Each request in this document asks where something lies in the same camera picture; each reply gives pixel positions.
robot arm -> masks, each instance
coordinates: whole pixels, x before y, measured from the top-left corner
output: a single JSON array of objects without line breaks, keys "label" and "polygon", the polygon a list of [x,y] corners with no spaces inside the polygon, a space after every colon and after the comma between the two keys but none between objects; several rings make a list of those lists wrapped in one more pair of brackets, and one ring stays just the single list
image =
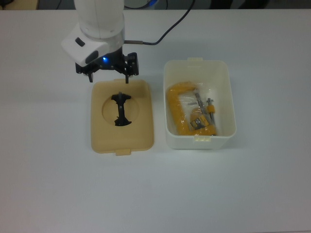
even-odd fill
[{"label": "robot arm", "polygon": [[138,75],[137,54],[124,56],[124,0],[74,0],[79,23],[62,42],[76,62],[76,72],[93,81],[99,69],[116,70],[126,77]]}]

black plastic part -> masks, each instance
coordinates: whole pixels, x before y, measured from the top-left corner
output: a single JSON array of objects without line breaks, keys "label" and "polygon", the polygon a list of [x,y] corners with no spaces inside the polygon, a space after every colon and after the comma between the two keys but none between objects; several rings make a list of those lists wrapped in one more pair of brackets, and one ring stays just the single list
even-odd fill
[{"label": "black plastic part", "polygon": [[114,100],[118,105],[119,117],[115,120],[116,126],[126,126],[132,123],[131,121],[126,119],[124,112],[124,103],[130,98],[131,96],[123,94],[122,92],[119,92],[118,94],[111,97],[111,99]]},{"label": "black plastic part", "polygon": [[13,0],[0,0],[0,6],[4,7],[7,4],[10,4]]},{"label": "black plastic part", "polygon": [[90,54],[90,56],[88,56],[86,58],[86,63],[89,64],[91,63],[92,61],[94,61],[96,58],[98,58],[99,54],[98,54],[98,51],[94,51],[93,53]]},{"label": "black plastic part", "polygon": [[83,40],[81,40],[79,37],[76,38],[75,42],[80,45],[81,47],[83,47],[84,45],[86,45]]},{"label": "black plastic part", "polygon": [[95,73],[99,69],[102,70],[116,70],[117,72],[125,75],[125,81],[132,75],[139,75],[139,66],[137,53],[133,52],[124,56],[122,47],[115,52],[108,53],[105,56],[99,57],[86,65],[81,67],[76,64],[76,72],[81,74]]}]

white table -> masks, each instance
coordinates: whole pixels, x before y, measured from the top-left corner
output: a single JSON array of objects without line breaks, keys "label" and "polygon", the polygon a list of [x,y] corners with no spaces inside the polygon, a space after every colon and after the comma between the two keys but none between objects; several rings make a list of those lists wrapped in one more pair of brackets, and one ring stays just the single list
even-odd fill
[{"label": "white table", "polygon": [[[126,11],[126,39],[155,41],[183,13]],[[0,12],[1,233],[311,230],[311,10],[192,11],[158,46],[125,45],[155,124],[126,157],[90,147],[93,85],[60,47],[76,21]],[[163,68],[188,57],[228,64],[238,131],[222,150],[166,145]]]}]

